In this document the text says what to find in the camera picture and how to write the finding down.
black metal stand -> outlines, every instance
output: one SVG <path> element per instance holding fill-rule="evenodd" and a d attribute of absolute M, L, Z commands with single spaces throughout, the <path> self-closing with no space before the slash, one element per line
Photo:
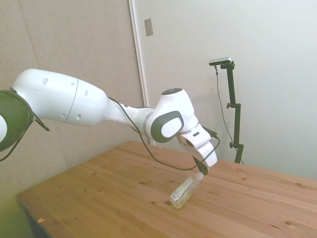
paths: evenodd
<path fill-rule="evenodd" d="M 239 144 L 241 104 L 236 103 L 236 97 L 234 93 L 233 72 L 232 72 L 234 70 L 234 66 L 235 64 L 232 61 L 231 63 L 228 63 L 228 64 L 222 64 L 220 68 L 227 70 L 229 96 L 230 96 L 230 103 L 227 104 L 227 108 L 235 108 L 234 136 L 233 136 L 233 144 L 232 142 L 230 142 L 230 148 L 234 147 L 237 149 L 237 154 L 236 154 L 236 158 L 234 162 L 240 163 L 244 146 L 242 144 Z"/>

bottle label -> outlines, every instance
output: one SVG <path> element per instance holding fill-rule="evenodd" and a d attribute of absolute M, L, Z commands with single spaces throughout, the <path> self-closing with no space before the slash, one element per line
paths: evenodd
<path fill-rule="evenodd" d="M 185 190 L 192 184 L 193 179 L 188 178 L 185 182 L 182 183 L 171 195 L 174 201 L 177 201 L 185 192 Z"/>

bottle cap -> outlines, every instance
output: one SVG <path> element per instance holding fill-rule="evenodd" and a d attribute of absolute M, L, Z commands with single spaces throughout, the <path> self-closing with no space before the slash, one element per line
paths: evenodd
<path fill-rule="evenodd" d="M 203 174 L 202 172 L 198 172 L 198 173 L 195 175 L 195 177 L 200 181 L 200 180 L 203 179 L 204 174 Z"/>

wooden table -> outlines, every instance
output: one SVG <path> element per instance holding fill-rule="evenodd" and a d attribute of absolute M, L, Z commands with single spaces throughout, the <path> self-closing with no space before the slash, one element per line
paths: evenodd
<path fill-rule="evenodd" d="M 150 149 L 174 165 L 194 163 L 184 152 Z M 163 166 L 128 141 L 18 198 L 57 238 L 317 238 L 317 180 L 219 160 L 175 209 L 168 197 L 197 171 Z"/>

white wall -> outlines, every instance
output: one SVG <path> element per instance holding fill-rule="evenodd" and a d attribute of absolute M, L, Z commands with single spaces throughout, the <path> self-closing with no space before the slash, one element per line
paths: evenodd
<path fill-rule="evenodd" d="M 232 57 L 242 104 L 245 164 L 317 179 L 317 2 L 134 0 L 149 106 L 184 88 L 202 125 L 218 132 L 219 159 L 234 161 L 209 60 Z M 151 18 L 152 36 L 144 20 Z M 229 102 L 226 71 L 220 96 Z M 224 109 L 233 134 L 234 109 Z M 180 149 L 176 140 L 163 145 Z"/>

